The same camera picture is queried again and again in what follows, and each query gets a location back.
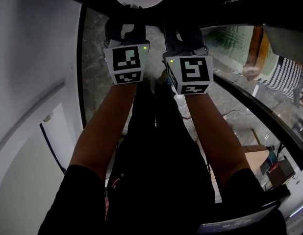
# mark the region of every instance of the person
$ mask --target person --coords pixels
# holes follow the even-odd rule
[[[257,205],[264,192],[209,95],[185,99],[223,203],[232,211]],[[132,103],[107,185],[105,219],[106,170]],[[144,82],[113,85],[77,141],[39,234],[196,234],[214,206],[207,165],[184,125],[171,80],[154,94]]]

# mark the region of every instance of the gray marble floor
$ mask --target gray marble floor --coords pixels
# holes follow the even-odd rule
[[[100,106],[112,85],[112,80],[103,55],[103,42],[105,40],[104,25],[107,20],[108,18],[106,16],[91,9],[87,9],[82,46],[82,80],[87,121],[89,121],[95,110]],[[131,29],[132,25],[125,25],[123,34],[127,31],[131,31]],[[145,74],[149,77],[158,78],[165,69],[164,64],[162,63],[162,54],[166,51],[164,35],[157,27],[146,26],[146,36],[151,42],[151,48]],[[220,72],[224,71],[224,67],[219,67],[222,66],[222,64],[214,62],[214,66],[216,70]],[[253,93],[255,83],[246,83],[244,79],[245,78],[237,77],[236,75],[233,75],[232,77],[232,80],[235,80],[236,84],[239,84],[248,92]],[[243,104],[230,95],[230,93],[215,83],[208,93],[221,114],[229,113],[226,117],[226,121],[234,130],[242,145],[257,144],[251,131],[253,128],[263,145],[275,145],[278,147],[279,141],[276,137]],[[274,98],[269,98],[270,103],[275,104],[276,102],[274,100]],[[190,116],[184,96],[176,95],[176,101],[181,114],[185,117]],[[126,134],[130,116],[131,113],[126,122],[124,134]],[[191,137],[194,140],[198,140],[192,119],[184,120],[184,123]]]

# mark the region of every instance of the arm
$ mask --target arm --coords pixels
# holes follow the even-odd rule
[[[237,171],[250,168],[242,146],[208,94],[186,95],[187,106],[220,189]]]
[[[136,92],[136,83],[114,85],[80,135],[70,165],[82,165],[105,182],[106,171]]]

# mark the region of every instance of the fluorescent light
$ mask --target fluorescent light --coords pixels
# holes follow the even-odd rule
[[[302,210],[303,209],[303,205],[300,207],[300,208],[298,208],[294,213],[292,213],[291,215],[290,215],[290,217],[292,217],[292,216],[294,216],[295,214],[297,214],[300,210]]]

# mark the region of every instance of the black and white patterned fabric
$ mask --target black and white patterned fabric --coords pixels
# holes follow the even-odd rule
[[[299,88],[300,98],[303,96],[303,69],[288,58],[279,57],[277,65],[269,79],[256,79],[258,84],[267,86],[293,101],[293,91]]]

